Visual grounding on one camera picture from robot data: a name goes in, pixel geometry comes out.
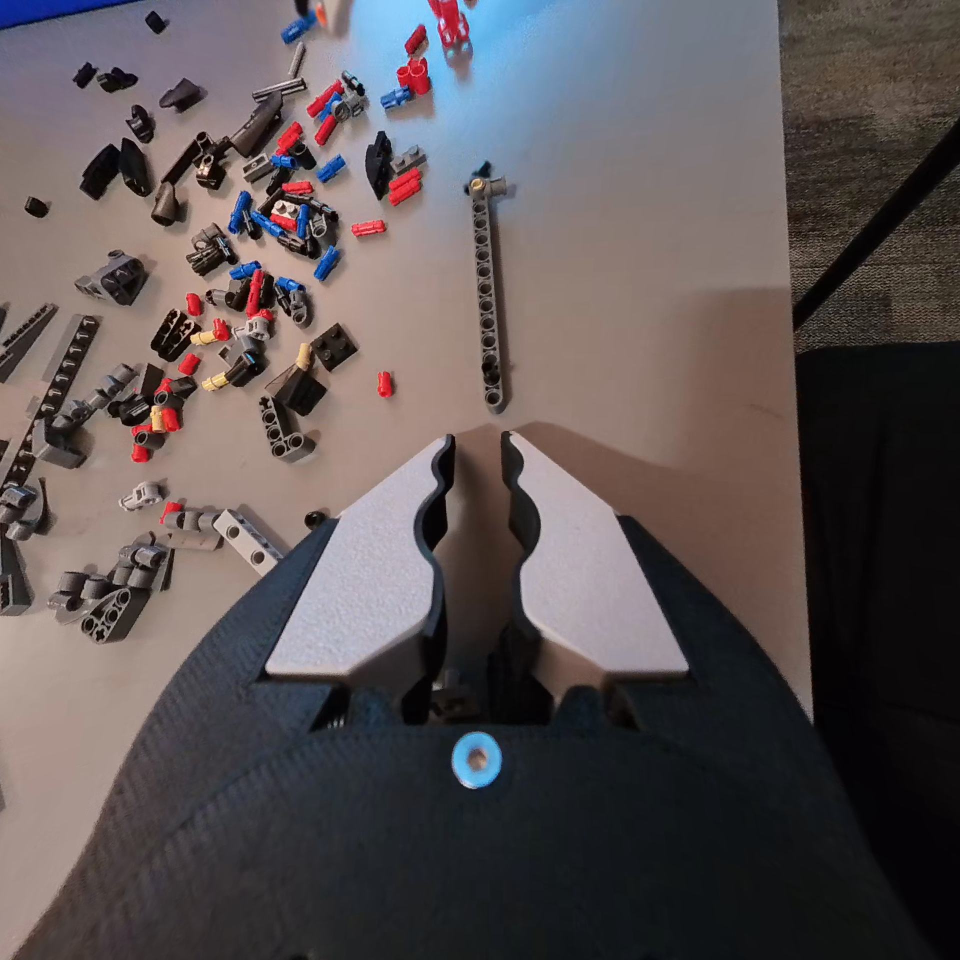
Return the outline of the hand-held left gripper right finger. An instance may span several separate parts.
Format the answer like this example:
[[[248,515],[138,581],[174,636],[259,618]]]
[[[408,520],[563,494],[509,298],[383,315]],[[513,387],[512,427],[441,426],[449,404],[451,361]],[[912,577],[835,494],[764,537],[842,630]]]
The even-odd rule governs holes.
[[[690,663],[624,517],[516,431],[500,437],[521,549],[498,639],[498,720],[548,722],[573,691],[606,706],[625,685],[672,685]]]

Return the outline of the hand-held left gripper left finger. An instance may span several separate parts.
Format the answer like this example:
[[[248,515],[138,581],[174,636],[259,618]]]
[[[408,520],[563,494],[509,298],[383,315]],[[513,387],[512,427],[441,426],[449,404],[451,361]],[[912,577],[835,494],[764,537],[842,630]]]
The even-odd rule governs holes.
[[[443,570],[455,437],[445,434],[331,521],[266,662],[270,677],[380,690],[425,724],[448,645]]]

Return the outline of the long grey lego beam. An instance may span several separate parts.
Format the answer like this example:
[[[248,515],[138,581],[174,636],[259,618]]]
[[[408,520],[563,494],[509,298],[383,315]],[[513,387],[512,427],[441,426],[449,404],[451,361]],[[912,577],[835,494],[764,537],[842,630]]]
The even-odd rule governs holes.
[[[498,231],[498,205],[509,196],[510,185],[485,159],[469,174],[463,192],[469,205],[482,399],[486,411],[499,416],[512,392]]]

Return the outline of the pile of lego pieces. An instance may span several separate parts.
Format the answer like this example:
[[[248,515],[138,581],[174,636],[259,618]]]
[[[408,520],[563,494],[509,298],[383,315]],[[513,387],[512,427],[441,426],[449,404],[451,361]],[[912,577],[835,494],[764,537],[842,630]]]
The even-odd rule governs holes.
[[[124,14],[2,31],[2,654],[65,617],[78,624],[109,594],[69,589],[41,612],[43,579],[89,558],[131,520],[114,495],[134,481],[200,493],[169,543],[216,541],[225,509],[266,467],[249,380],[282,374],[314,335],[316,295],[344,255],[362,280],[385,235],[350,237],[375,217],[335,191],[302,186],[279,206],[229,219],[266,124],[239,60],[274,53],[237,21],[154,37]],[[249,121],[247,113],[255,114]]]

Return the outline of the pale grey lego beam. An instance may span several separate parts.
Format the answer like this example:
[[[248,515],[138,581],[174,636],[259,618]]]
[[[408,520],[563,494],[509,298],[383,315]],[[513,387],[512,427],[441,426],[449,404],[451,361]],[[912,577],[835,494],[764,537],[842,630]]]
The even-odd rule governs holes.
[[[213,520],[213,530],[222,536],[258,577],[264,577],[282,561],[284,552],[261,534],[246,517],[230,509],[221,510]]]

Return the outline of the person's black pants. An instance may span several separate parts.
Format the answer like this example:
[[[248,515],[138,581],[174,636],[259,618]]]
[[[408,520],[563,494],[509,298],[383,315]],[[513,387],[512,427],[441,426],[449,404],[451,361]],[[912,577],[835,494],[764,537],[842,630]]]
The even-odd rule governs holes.
[[[923,938],[959,954],[959,344],[797,362],[814,724]]]

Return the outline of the black metal bar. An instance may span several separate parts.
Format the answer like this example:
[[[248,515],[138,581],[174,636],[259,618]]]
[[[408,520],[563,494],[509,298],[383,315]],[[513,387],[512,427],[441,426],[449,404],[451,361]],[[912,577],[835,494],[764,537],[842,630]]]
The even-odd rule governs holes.
[[[930,194],[957,169],[959,164],[959,120],[896,187],[870,220],[837,254],[817,280],[792,306],[792,326],[799,331],[807,321],[850,279],[882,244],[930,197]]]

